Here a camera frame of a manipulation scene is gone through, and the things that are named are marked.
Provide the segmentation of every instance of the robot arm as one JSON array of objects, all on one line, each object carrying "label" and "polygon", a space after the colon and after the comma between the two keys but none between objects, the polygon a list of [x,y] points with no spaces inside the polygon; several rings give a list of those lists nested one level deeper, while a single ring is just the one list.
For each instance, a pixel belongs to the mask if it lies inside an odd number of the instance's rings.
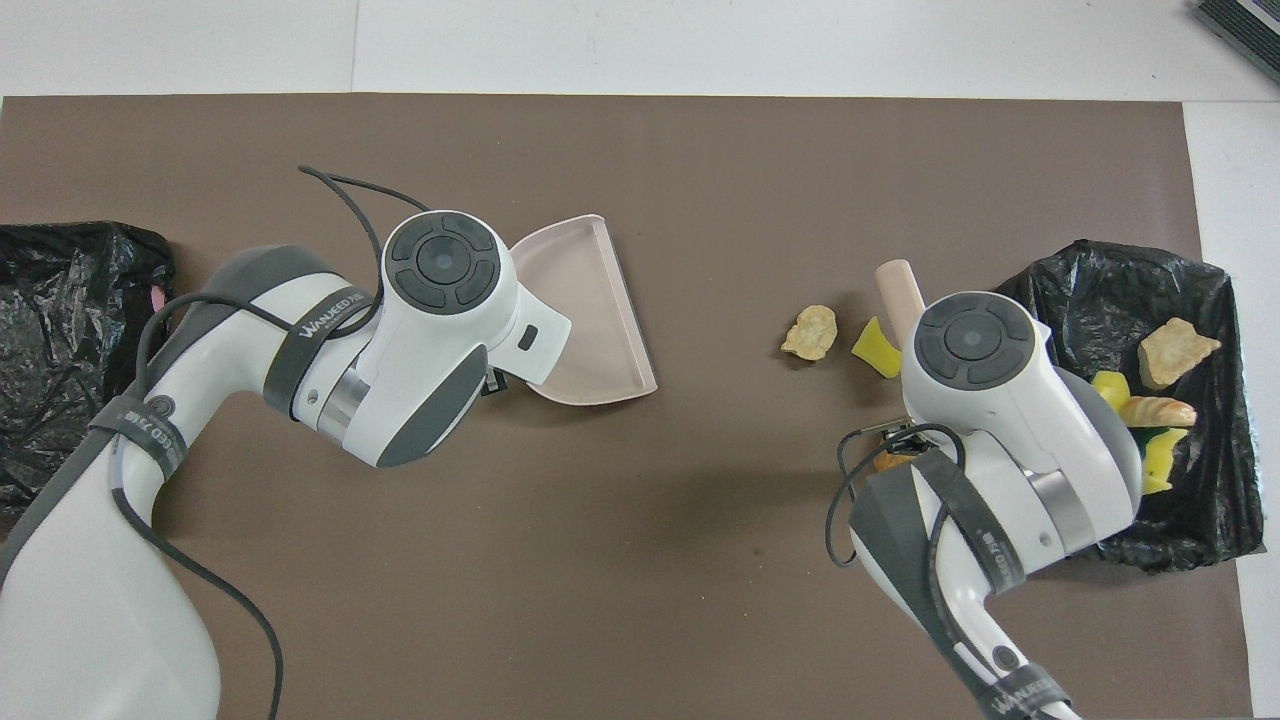
[{"label": "robot arm", "polygon": [[[141,397],[95,419],[0,550],[0,719],[215,716],[209,634],[161,555],[114,506],[111,486],[148,523],[160,486],[229,395],[262,393],[365,462],[389,466],[439,445],[490,364],[541,382],[567,340],[568,320],[520,286],[502,240],[470,215],[410,218],[388,241],[381,273],[376,309],[294,246],[242,252],[211,278],[207,292],[291,329],[195,305],[150,364]],[[376,318],[334,332],[362,313]]]},{"label": "robot arm", "polygon": [[1076,717],[984,603],[1133,521],[1137,447],[1087,383],[1050,365],[1048,328],[1024,309],[986,292],[913,309],[900,299],[919,297],[914,279],[910,292],[884,288],[904,278],[895,265],[877,278],[902,343],[908,411],[963,447],[869,479],[850,516],[858,555],[986,717]]}]

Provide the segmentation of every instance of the yellow sponge piece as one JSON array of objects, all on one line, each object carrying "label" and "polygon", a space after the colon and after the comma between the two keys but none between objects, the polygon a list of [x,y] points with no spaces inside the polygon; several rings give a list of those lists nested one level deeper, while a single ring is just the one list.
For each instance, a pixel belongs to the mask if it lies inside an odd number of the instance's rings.
[{"label": "yellow sponge piece", "polygon": [[1102,400],[1106,400],[1116,413],[1129,402],[1129,380],[1124,379],[1123,373],[1098,370],[1098,374],[1093,375],[1093,389],[1098,391]]},{"label": "yellow sponge piece", "polygon": [[1187,437],[1187,430],[1165,430],[1147,442],[1147,456],[1142,459],[1142,495],[1172,489],[1169,474],[1174,471],[1174,446]]},{"label": "yellow sponge piece", "polygon": [[863,328],[863,334],[858,336],[858,342],[854,343],[854,355],[886,378],[896,378],[902,372],[902,354],[884,337],[879,318],[873,316]]}]

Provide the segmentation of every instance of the gray circular button pad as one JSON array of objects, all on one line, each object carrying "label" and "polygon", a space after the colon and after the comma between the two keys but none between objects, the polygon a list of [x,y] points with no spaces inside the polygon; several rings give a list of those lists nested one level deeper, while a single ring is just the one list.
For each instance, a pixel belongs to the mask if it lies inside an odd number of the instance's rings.
[{"label": "gray circular button pad", "polygon": [[915,329],[915,356],[933,379],[956,389],[987,389],[1020,373],[1036,331],[1012,300],[961,292],[936,302]]},{"label": "gray circular button pad", "polygon": [[397,295],[424,313],[466,313],[498,286],[498,242],[470,215],[428,213],[392,236],[387,277]]}]

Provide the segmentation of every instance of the gray velcro strap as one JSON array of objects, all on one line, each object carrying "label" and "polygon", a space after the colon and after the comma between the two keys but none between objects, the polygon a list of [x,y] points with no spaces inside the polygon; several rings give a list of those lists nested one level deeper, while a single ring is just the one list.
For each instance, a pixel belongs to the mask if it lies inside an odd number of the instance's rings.
[{"label": "gray velcro strap", "polygon": [[88,427],[115,430],[128,438],[156,461],[166,480],[187,457],[187,441],[178,428],[132,395],[111,398]]},{"label": "gray velcro strap", "polygon": [[969,480],[941,450],[931,450],[911,462],[955,519],[993,593],[1023,584],[1027,573],[1005,528]]},{"label": "gray velcro strap", "polygon": [[320,354],[320,346],[330,333],[352,315],[372,305],[372,301],[365,291],[347,286],[329,293],[319,305],[307,310],[289,329],[289,334],[284,336],[284,342],[266,372],[266,382],[262,383],[262,398],[266,404],[297,421],[293,416],[293,397],[311,363]]},{"label": "gray velcro strap", "polygon": [[1053,702],[1071,705],[1071,698],[1043,667],[1033,662],[996,680],[978,696],[983,715],[998,720],[1036,717],[1037,710]]}]

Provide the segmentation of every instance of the brown mat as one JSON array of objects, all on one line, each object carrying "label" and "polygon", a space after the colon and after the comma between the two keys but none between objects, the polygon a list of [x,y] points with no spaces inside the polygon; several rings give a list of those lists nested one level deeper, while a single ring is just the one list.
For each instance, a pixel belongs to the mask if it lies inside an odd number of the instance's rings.
[{"label": "brown mat", "polygon": [[[298,163],[508,243],[604,215],[660,387],[588,410],[516,387],[389,471],[228,402],[157,525],[274,620],[285,719],[975,717],[925,635],[822,550],[836,441],[901,411],[847,356],[881,313],[872,270],[909,258],[937,297],[1080,237],[1199,255],[1171,104],[9,97],[0,218],[157,231],[183,290],[280,242],[371,287],[358,225]],[[384,233],[406,214],[365,204]],[[814,366],[776,350],[812,302],[841,322]],[[179,577],[221,659],[221,716],[262,716],[257,628]],[[1091,717],[1249,712],[1231,565],[1074,561],[993,607]]]}]

